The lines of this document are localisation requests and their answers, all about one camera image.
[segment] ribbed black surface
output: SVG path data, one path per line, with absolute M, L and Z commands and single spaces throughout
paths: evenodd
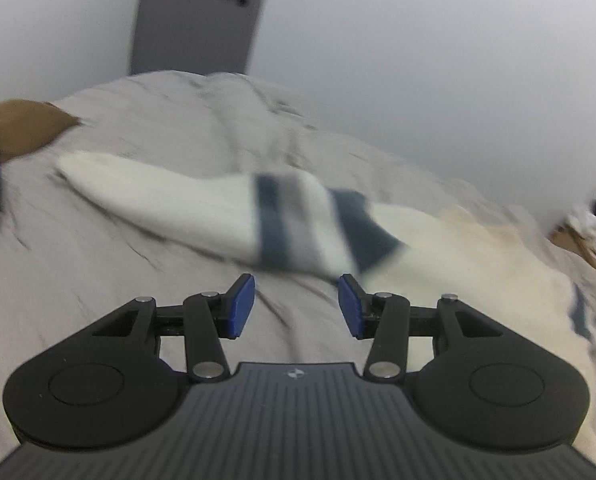
M 467 449 L 350 364 L 243 364 L 229 381 L 192 388 L 161 428 L 126 446 L 68 454 L 25 444 L 0 465 L 0 480 L 367 478 L 596 480 L 596 468 L 565 446 Z

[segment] bed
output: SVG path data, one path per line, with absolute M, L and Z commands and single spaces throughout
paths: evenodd
M 251 269 L 93 205 L 54 169 L 58 156 L 74 150 L 113 153 L 197 178 L 299 168 L 375 202 L 431 215 L 458 205 L 483 224 L 512 224 L 537 258 L 573 280 L 596 317 L 596 271 L 551 245 L 526 212 L 499 208 L 463 182 L 443 181 L 326 131 L 315 108 L 285 89 L 242 75 L 156 72 L 55 104 L 82 125 L 2 166 L 0 398 L 22 362 L 131 298 L 179 304 L 202 290 L 226 290 L 242 272 L 256 276 L 256 304 L 243 335 L 224 344 L 232 368 L 241 361 L 362 366 L 370 345 L 348 334 L 328 280 Z M 596 371 L 596 333 L 590 346 Z M 161 357 L 183 369 L 181 341 L 163 341 Z M 596 404 L 590 417 L 596 433 Z M 0 460 L 16 444 L 0 400 Z

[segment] white wall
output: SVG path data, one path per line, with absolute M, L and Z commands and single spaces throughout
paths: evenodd
M 56 99 L 127 73 L 138 0 L 0 0 L 0 101 Z
M 544 228 L 596 189 L 596 0 L 267 0 L 249 72 Z

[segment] logo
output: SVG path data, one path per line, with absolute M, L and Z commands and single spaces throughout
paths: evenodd
M 287 375 L 292 378 L 292 379 L 300 379 L 301 377 L 304 377 L 307 373 L 303 372 L 302 370 L 300 370 L 299 368 L 294 368 L 293 370 L 289 370 L 287 372 Z

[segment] pillow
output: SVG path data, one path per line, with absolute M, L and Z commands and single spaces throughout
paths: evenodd
M 77 124 L 77 118 L 51 103 L 4 101 L 0 103 L 0 162 L 34 152 Z

